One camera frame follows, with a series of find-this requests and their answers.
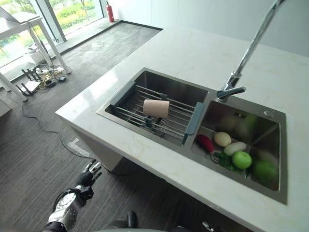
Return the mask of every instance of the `red vegetable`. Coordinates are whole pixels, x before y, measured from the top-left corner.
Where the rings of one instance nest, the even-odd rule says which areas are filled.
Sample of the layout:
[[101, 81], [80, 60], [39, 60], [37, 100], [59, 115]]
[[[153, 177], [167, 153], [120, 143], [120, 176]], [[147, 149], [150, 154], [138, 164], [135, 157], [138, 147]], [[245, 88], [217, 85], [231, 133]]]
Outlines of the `red vegetable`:
[[210, 139], [205, 135], [198, 135], [197, 142], [208, 152], [213, 152], [213, 144]]

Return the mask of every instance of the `toilet paper roll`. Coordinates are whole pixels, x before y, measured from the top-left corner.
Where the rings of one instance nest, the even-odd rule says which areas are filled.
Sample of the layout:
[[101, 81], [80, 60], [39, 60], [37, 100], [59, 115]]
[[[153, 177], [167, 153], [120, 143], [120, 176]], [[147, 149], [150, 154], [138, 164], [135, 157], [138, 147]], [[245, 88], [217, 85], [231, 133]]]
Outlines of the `toilet paper roll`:
[[169, 101], [145, 100], [143, 106], [145, 116], [168, 117]]

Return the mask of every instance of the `faucet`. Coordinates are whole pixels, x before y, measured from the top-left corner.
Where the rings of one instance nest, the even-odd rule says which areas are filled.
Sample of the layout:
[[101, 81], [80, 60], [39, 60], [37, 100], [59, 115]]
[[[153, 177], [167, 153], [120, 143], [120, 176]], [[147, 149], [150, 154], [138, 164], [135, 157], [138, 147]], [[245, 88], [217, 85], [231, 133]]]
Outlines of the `faucet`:
[[246, 91], [246, 88], [241, 86], [241, 87], [235, 87], [238, 80], [241, 78], [241, 71], [249, 61], [251, 55], [255, 51], [258, 43], [263, 37], [264, 32], [268, 28], [271, 20], [275, 16], [279, 6], [284, 2], [285, 0], [276, 0], [272, 7], [270, 8], [268, 14], [266, 15], [259, 31], [256, 33], [254, 39], [252, 40], [250, 46], [248, 47], [247, 51], [245, 52], [245, 55], [242, 57], [236, 71], [231, 73], [230, 78], [227, 80], [226, 84], [217, 91], [217, 98], [225, 102], [227, 101], [228, 97], [233, 94], [237, 93], [243, 93]]

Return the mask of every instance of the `fire extinguisher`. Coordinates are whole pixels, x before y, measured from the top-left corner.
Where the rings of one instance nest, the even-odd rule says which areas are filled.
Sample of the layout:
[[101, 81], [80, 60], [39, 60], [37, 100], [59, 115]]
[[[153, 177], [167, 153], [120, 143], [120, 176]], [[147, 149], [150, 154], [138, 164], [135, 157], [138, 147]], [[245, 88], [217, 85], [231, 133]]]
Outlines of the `fire extinguisher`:
[[108, 19], [110, 20], [110, 23], [113, 23], [114, 20], [114, 15], [112, 14], [112, 7], [111, 5], [108, 4], [108, 2], [106, 2], [106, 11], [107, 11], [107, 15], [108, 15]]

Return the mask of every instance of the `marble countertop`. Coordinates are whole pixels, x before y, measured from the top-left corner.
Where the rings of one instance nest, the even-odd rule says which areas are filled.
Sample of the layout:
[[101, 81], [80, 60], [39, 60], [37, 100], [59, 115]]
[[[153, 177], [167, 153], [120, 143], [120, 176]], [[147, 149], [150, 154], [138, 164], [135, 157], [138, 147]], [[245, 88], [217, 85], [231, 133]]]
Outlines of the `marble countertop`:
[[218, 89], [248, 42], [165, 29], [56, 113], [90, 137], [254, 231], [308, 231], [309, 58], [259, 45], [243, 70], [238, 97], [286, 113], [288, 199], [281, 204], [98, 114], [143, 67]]

